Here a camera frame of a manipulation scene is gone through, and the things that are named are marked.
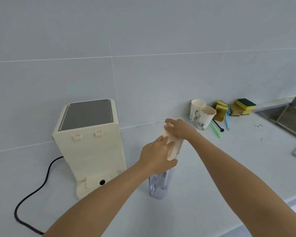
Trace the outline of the person's left forearm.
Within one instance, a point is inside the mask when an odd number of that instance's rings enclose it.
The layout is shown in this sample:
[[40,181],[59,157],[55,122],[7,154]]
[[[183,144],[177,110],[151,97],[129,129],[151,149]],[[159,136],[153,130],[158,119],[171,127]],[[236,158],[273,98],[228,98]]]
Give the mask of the person's left forearm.
[[154,161],[139,160],[65,212],[43,237],[101,237],[133,192],[152,175]]

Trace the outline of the green handled brush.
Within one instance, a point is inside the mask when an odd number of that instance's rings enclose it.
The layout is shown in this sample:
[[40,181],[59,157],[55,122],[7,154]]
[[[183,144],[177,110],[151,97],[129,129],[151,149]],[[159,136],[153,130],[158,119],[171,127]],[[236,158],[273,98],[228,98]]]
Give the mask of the green handled brush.
[[221,134],[220,131],[218,131],[218,129],[215,127],[215,125],[213,124],[213,122],[210,122],[210,127],[212,128],[213,132],[215,133],[215,135],[221,139]]

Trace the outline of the clear plastic water tank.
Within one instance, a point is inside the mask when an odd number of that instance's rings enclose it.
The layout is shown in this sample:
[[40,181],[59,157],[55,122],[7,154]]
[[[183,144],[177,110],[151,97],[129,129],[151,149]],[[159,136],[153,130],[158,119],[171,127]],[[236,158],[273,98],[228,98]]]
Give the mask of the clear plastic water tank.
[[171,168],[165,172],[149,177],[149,195],[151,197],[159,200],[165,198],[173,172],[174,168]]

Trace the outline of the person's right forearm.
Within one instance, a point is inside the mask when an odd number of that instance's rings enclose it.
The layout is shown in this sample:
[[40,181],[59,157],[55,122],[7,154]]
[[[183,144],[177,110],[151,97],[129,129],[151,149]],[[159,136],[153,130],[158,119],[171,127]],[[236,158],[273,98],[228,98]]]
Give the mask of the person's right forearm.
[[199,132],[185,139],[252,237],[296,237],[296,213],[264,181]]

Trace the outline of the cream water tank lid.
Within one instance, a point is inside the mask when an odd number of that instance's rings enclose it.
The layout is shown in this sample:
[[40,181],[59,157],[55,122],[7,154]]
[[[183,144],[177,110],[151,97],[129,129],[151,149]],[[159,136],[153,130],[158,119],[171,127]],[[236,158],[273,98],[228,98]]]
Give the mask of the cream water tank lid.
[[160,135],[162,135],[163,137],[168,137],[166,144],[174,143],[174,146],[168,152],[167,160],[171,161],[173,159],[176,159],[177,155],[180,153],[184,140],[175,137],[174,135],[169,133],[165,128],[163,129]]

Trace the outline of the stainless steel sink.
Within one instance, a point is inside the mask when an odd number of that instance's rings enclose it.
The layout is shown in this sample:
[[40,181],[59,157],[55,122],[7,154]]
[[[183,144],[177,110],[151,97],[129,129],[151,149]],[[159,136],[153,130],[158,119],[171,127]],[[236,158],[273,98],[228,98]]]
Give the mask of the stainless steel sink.
[[254,113],[296,137],[296,106],[281,104],[261,108]]

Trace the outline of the person's right hand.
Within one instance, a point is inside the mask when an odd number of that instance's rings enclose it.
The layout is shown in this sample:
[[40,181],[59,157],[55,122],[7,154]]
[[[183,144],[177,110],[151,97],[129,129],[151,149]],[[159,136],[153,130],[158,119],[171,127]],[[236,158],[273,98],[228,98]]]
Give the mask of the person's right hand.
[[170,133],[179,139],[191,141],[200,135],[194,127],[184,122],[182,119],[175,120],[174,126],[175,131]]

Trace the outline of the printed white paper cup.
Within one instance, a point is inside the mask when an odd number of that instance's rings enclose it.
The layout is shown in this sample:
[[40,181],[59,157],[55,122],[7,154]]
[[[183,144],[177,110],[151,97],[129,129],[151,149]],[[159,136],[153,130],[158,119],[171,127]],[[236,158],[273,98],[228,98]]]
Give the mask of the printed white paper cup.
[[201,107],[206,106],[206,102],[200,99],[194,99],[191,101],[189,120],[196,122],[199,118]]
[[210,106],[201,107],[198,113],[197,129],[205,130],[216,113],[216,110]]

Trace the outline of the cream water dispenser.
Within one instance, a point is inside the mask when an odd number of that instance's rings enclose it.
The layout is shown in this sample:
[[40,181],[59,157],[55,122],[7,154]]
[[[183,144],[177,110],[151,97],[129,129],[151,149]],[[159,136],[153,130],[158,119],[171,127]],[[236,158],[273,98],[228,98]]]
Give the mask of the cream water dispenser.
[[52,137],[77,181],[79,200],[127,170],[113,99],[66,105]]

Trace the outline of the person's left hand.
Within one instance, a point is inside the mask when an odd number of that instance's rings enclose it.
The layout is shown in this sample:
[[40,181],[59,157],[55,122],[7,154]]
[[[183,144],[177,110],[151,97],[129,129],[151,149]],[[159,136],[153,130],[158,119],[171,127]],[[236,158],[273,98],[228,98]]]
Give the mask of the person's left hand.
[[155,148],[155,141],[148,143],[143,147],[136,165],[144,171],[147,177],[165,172],[178,163],[176,159],[167,160],[169,150],[171,148]]

